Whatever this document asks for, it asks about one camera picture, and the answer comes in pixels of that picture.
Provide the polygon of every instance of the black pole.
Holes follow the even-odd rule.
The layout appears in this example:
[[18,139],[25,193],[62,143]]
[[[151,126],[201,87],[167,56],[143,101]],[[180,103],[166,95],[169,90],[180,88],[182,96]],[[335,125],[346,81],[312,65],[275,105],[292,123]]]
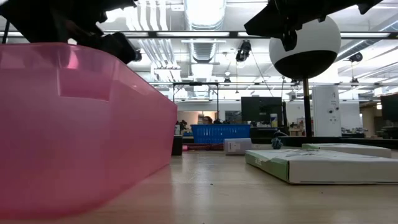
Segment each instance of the black pole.
[[217,119],[220,118],[220,111],[219,111],[219,105],[218,105],[218,83],[216,84],[217,86]]
[[175,101],[174,101],[174,95],[175,95],[175,84],[173,83],[173,103],[175,103]]
[[285,134],[288,134],[288,128],[287,128],[287,112],[286,112],[286,102],[284,102],[283,101],[283,103],[282,103],[282,109],[283,109],[283,116],[284,116],[284,131],[285,131]]
[[305,134],[306,137],[312,137],[312,126],[311,126],[311,105],[310,105],[310,85],[308,84],[308,78],[303,79],[304,87],[304,114],[305,114]]
[[2,44],[6,44],[7,43],[7,38],[8,38],[8,32],[10,30],[10,21],[7,20],[6,22],[6,28],[4,30],[4,35],[2,37]]

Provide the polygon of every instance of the blue plastic basket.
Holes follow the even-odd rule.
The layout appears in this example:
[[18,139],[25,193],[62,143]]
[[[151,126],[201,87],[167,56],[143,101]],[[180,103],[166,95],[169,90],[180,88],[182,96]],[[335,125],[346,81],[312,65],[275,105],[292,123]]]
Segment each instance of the blue plastic basket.
[[224,139],[250,138],[250,124],[194,124],[193,140],[201,144],[221,144]]

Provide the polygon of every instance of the spherical camera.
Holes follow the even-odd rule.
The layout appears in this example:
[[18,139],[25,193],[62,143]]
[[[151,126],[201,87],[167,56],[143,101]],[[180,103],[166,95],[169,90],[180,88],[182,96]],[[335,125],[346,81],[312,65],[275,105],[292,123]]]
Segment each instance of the spherical camera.
[[297,46],[285,51],[280,39],[271,38],[269,56],[275,69],[296,80],[313,78],[333,64],[341,47],[340,30],[330,17],[314,20],[297,31]]

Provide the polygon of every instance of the green and white box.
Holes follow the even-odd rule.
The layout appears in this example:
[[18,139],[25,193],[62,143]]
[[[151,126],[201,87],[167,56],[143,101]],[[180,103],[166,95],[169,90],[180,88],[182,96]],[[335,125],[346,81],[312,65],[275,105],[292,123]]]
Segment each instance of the green and white box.
[[324,144],[303,144],[303,149],[322,149],[336,152],[345,152],[351,154],[359,154],[366,156],[377,156],[391,158],[391,149],[377,146],[363,146],[359,144],[340,144],[340,143],[324,143]]
[[246,162],[291,184],[398,184],[398,160],[311,149],[246,151]]

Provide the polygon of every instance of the ceiling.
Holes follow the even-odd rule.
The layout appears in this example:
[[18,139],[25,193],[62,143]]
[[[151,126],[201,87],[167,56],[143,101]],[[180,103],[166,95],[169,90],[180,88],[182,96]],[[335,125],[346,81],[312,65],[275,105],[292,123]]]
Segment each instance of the ceiling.
[[[169,30],[187,30],[185,14],[183,11],[183,1],[166,0],[166,4],[167,25]],[[244,24],[263,9],[266,4],[266,1],[263,0],[227,0],[222,30],[244,30]],[[360,15],[358,9],[355,7],[345,9],[330,16],[338,24],[340,31],[380,31],[393,22],[398,21],[397,9],[398,0],[384,0],[363,16]],[[203,16],[205,16],[206,6],[201,7],[198,11],[203,11]],[[5,20],[4,18],[0,18],[0,29],[4,30],[4,26]],[[100,24],[99,26],[103,30],[129,30],[126,25],[126,18],[123,16],[116,18],[114,21]],[[227,71],[231,73],[231,77],[238,76],[238,82],[261,82],[263,80],[261,74],[266,81],[282,81],[281,74],[275,70],[269,58],[269,39],[250,40],[252,45],[252,54],[246,60],[243,68],[237,68],[234,61],[236,49],[240,46],[242,39],[226,39],[225,41],[225,43],[218,44],[216,47],[216,55],[213,61],[214,66],[211,71],[211,80],[208,81],[222,82],[225,78],[225,72]],[[9,38],[8,42],[23,43],[27,41],[24,39]],[[132,39],[131,42],[139,47],[137,39]],[[344,46],[357,42],[358,40],[342,40],[341,46],[344,48]],[[181,68],[180,76],[182,78],[187,78],[191,73],[192,63],[188,44],[181,43],[181,39],[172,39],[171,43],[175,58]],[[349,82],[352,75],[355,77],[364,76],[365,78],[360,78],[359,80],[366,83],[388,82],[391,81],[391,78],[398,78],[398,66],[394,65],[394,63],[398,62],[397,46],[398,41],[396,40],[382,40],[366,49],[363,49],[361,53],[364,55],[364,60],[359,63],[354,63],[353,69],[351,69],[350,62],[343,60],[336,62],[334,67],[338,70],[338,81]],[[140,62],[130,63],[129,66],[138,74],[145,76],[150,73],[151,64],[152,62],[144,52],[143,59]],[[322,82],[336,81],[328,80],[327,75],[322,76],[322,79]]]

